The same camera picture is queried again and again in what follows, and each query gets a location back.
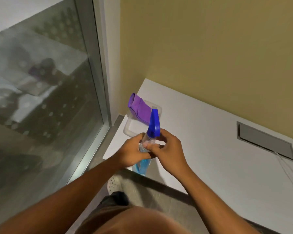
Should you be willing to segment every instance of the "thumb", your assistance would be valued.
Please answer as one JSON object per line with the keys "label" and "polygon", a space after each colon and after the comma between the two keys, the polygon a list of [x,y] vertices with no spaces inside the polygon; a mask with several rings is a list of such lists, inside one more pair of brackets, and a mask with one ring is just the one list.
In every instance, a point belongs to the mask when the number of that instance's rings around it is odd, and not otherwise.
{"label": "thumb", "polygon": [[160,145],[159,144],[147,144],[145,147],[147,150],[150,150],[152,153],[154,153],[156,156],[160,153]]}

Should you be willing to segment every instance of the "yellow wall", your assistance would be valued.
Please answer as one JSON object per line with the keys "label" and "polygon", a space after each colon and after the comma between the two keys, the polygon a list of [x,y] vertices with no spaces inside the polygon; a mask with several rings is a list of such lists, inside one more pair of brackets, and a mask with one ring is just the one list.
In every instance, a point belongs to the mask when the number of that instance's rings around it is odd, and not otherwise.
{"label": "yellow wall", "polygon": [[293,138],[293,0],[121,0],[121,106],[144,78]]}

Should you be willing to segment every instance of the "spray bottle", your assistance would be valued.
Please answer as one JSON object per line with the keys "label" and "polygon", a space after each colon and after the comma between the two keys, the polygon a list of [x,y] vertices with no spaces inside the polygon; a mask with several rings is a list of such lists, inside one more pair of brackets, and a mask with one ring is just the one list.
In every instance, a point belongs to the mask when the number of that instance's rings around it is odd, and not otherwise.
{"label": "spray bottle", "polygon": [[[139,146],[140,152],[149,152],[149,150],[147,150],[145,147],[149,143],[154,144],[157,136],[160,136],[160,119],[158,116],[158,110],[156,108],[152,108],[149,128]],[[138,162],[136,164],[138,173],[145,175],[150,162],[151,159],[143,159]]]}

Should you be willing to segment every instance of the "person's right hand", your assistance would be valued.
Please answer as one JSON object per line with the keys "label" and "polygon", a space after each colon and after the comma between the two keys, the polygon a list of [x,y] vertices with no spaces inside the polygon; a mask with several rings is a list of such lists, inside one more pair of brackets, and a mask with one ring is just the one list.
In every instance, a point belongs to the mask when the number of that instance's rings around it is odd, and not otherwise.
{"label": "person's right hand", "polygon": [[190,169],[181,146],[181,141],[165,129],[160,130],[160,137],[157,140],[164,141],[163,147],[159,144],[147,144],[146,149],[150,150],[160,163],[174,177],[178,177]]}

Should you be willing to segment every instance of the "hand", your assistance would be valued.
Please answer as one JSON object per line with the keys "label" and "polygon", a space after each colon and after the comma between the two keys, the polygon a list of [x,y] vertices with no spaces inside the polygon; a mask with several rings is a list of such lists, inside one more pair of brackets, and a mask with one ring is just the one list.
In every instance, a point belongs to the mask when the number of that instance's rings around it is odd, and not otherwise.
{"label": "hand", "polygon": [[147,144],[146,149],[158,157],[165,170],[178,179],[181,174],[190,169],[182,150],[181,141],[165,129],[161,129],[160,133],[161,136],[156,139],[164,141],[165,146]]}
{"label": "hand", "polygon": [[132,137],[121,146],[121,148],[111,157],[119,169],[131,167],[142,159],[151,158],[149,153],[139,151],[139,143],[142,140],[144,133]]}

